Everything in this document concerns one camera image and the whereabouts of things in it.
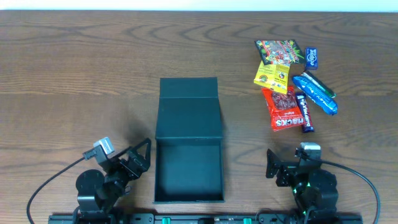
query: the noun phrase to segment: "wooden table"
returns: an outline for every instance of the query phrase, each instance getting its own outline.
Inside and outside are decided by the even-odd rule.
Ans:
[[[25,206],[51,175],[109,136],[121,150],[154,140],[160,77],[218,77],[224,122],[225,203],[154,205],[152,167],[118,205],[158,213],[256,213],[289,210],[289,188],[266,179],[266,149],[293,159],[302,141],[322,158],[373,181],[380,223],[398,222],[397,14],[296,12],[0,12],[0,223],[26,223]],[[319,49],[314,72],[337,93],[339,113],[310,103],[316,132],[272,132],[266,102],[253,84],[257,39],[297,40]],[[338,210],[374,218],[376,202],[359,177],[337,175]],[[36,196],[32,216],[77,206],[79,163]]]

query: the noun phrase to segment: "wire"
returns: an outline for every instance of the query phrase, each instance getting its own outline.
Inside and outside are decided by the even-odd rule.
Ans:
[[[72,214],[72,223],[73,224],[77,223],[77,213],[79,212],[79,209],[80,209],[80,206],[77,206],[75,211],[73,211],[73,214]]]
[[[307,224],[307,222],[308,222],[308,218],[309,218],[309,216],[310,216],[310,213],[312,212],[312,210],[314,210],[315,209],[315,207],[314,206],[311,206],[310,208],[308,208],[308,210],[307,210],[307,212],[306,212],[306,214],[305,214],[305,218],[304,218],[304,224]]]
[[[27,215],[27,219],[29,219],[30,224],[34,224],[32,216],[30,215],[30,205],[33,201],[33,198],[35,198],[35,196],[37,195],[37,193],[42,190],[42,188],[48,184],[51,180],[53,180],[54,178],[58,177],[59,175],[61,175],[63,172],[67,171],[69,168],[73,167],[74,165],[78,164],[80,161],[84,160],[85,158],[82,157],[80,159],[78,159],[76,162],[70,164],[69,166],[67,166],[66,168],[64,168],[63,170],[61,170],[60,172],[58,172],[57,174],[55,174],[54,176],[50,177],[48,180],[46,180],[30,197],[27,206],[26,206],[26,215]]]
[[[377,202],[376,217],[374,217],[373,223],[377,224],[379,222],[380,209],[381,209],[380,196],[379,196],[379,193],[377,192],[376,187],[372,184],[372,182],[368,178],[366,178],[364,175],[360,174],[358,171],[353,170],[351,168],[348,168],[346,166],[343,166],[341,164],[337,164],[337,163],[329,162],[329,161],[324,161],[323,159],[312,159],[312,158],[309,158],[307,156],[305,156],[304,159],[308,159],[308,160],[311,160],[311,161],[317,161],[317,162],[321,162],[321,163],[328,164],[328,165],[331,165],[331,166],[342,168],[344,170],[352,172],[353,174],[355,174],[355,175],[359,176],[360,178],[362,178],[363,180],[365,180],[365,182],[368,183],[369,186],[371,186],[371,188],[373,190],[373,193],[376,196],[376,202]]]

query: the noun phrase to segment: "open box lid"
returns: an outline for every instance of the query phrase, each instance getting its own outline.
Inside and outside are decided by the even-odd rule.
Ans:
[[[161,78],[156,139],[222,138],[217,78]]]

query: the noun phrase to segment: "black box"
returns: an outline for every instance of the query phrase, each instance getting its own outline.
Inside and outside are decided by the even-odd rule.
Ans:
[[[155,203],[224,202],[217,78],[161,78]]]

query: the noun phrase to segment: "colorful candy package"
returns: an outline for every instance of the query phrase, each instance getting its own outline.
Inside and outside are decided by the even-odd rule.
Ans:
[[[301,76],[309,79],[312,83],[314,83],[319,89],[321,89],[326,95],[334,98],[336,96],[336,93],[331,90],[329,87],[327,87],[325,84],[323,84],[315,75],[313,75],[309,71],[304,71]]]
[[[278,93],[287,93],[289,66],[264,65],[261,61],[254,83]]]
[[[306,59],[295,40],[256,40],[254,43],[265,66],[290,66],[290,76],[304,71]]]
[[[298,107],[300,108],[301,114],[304,117],[304,124],[301,125],[303,128],[303,133],[314,132],[314,128],[312,125],[310,109],[308,108],[307,100],[305,99],[307,96],[305,93],[296,93],[296,102]]]
[[[271,127],[274,131],[300,126],[304,123],[304,117],[295,100],[293,86],[287,87],[287,94],[276,93],[267,88],[262,89],[266,98]]]
[[[305,49],[305,58],[307,59],[305,69],[318,69],[318,49],[316,47],[307,47]]]
[[[332,97],[324,93],[319,87],[316,86],[306,77],[297,75],[292,78],[294,85],[302,90],[307,96],[320,106],[328,115],[335,115],[338,111],[338,105]]]

